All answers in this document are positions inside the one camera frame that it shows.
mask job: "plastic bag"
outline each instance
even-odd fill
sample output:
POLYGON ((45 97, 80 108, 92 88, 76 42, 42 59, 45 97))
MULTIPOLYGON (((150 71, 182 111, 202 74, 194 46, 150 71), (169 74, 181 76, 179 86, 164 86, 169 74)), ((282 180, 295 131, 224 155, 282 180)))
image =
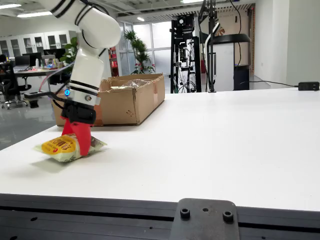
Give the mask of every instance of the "plastic bag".
POLYGON ((137 88, 141 87, 145 84, 149 83, 149 81, 142 80, 142 79, 132 79, 125 84, 121 85, 121 87, 129 87, 129 88, 137 88))
MULTIPOLYGON (((107 144, 92 136, 89 154, 98 151, 105 145, 107 144)), ((72 162, 82 157, 80 155, 79 142, 75 134, 66 134, 57 137, 42 145, 35 146, 34 149, 49 155, 61 163, 72 162)))

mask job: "snack bag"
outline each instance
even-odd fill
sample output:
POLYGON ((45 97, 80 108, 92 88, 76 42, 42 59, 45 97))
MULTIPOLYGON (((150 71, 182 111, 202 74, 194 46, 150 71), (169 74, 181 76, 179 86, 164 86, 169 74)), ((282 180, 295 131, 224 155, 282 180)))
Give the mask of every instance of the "snack bag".
MULTIPOLYGON (((98 151, 105 145, 107 144, 92 136, 89 154, 98 151)), ((61 163, 72 162, 82 157, 80 155, 79 142, 74 133, 57 137, 42 145, 35 146, 34 149, 49 155, 61 163)))

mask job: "bolt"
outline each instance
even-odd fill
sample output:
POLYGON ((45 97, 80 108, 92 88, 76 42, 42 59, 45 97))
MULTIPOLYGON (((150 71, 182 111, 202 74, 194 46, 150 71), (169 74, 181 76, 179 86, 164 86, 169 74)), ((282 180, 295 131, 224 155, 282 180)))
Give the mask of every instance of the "bolt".
POLYGON ((92 97, 90 95, 85 96, 85 100, 91 101, 92 97))
POLYGON ((226 223, 233 223, 234 222, 234 215, 231 211, 223 212, 222 217, 226 223))
POLYGON ((190 218, 190 210, 187 208, 182 208, 180 210, 180 217, 182 219, 189 219, 190 218))

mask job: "white robotic arm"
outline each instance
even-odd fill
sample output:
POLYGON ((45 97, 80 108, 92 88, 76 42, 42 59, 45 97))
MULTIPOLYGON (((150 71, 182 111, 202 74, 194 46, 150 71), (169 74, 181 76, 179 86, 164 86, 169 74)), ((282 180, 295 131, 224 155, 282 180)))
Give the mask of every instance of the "white robotic arm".
POLYGON ((39 2, 56 18, 79 26, 81 29, 81 33, 78 34, 79 49, 66 98, 60 98, 53 92, 25 93, 24 97, 35 106, 38 105, 39 97, 53 98, 53 102, 62 108, 61 117, 66 120, 62 135, 74 133, 79 142, 80 154, 86 156, 91 145, 90 127, 96 120, 94 106, 100 104, 98 91, 104 63, 99 56, 102 54, 102 49, 118 44, 121 30, 116 20, 96 9, 88 0, 40 0, 39 2), (64 102, 63 107, 55 100, 64 102))
POLYGON ((78 35, 79 49, 75 59, 69 99, 94 106, 104 63, 99 59, 102 49, 114 47, 121 38, 119 24, 111 16, 97 10, 87 0, 41 0, 40 3, 52 14, 81 29, 78 35))

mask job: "potted plant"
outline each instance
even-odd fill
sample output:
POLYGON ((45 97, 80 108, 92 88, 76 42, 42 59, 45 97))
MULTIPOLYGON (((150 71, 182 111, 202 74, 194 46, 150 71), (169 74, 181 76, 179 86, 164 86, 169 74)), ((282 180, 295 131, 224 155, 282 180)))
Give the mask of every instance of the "potted plant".
MULTIPOLYGON (((65 54, 60 57, 60 62, 65 62, 66 64, 71 64, 76 60, 77 52, 78 52, 78 39, 77 37, 73 37, 70 40, 70 44, 65 45, 65 54)), ((65 72, 61 75, 61 80, 63 82, 67 81, 71 77, 72 69, 74 66, 68 67, 65 72)))
POLYGON ((156 72, 154 64, 152 64, 152 66, 148 65, 151 61, 150 56, 147 53, 147 46, 140 38, 137 37, 137 33, 133 30, 125 31, 124 38, 130 41, 134 57, 138 61, 138 63, 135 64, 135 70, 131 74, 145 74, 146 72, 152 74, 156 72))

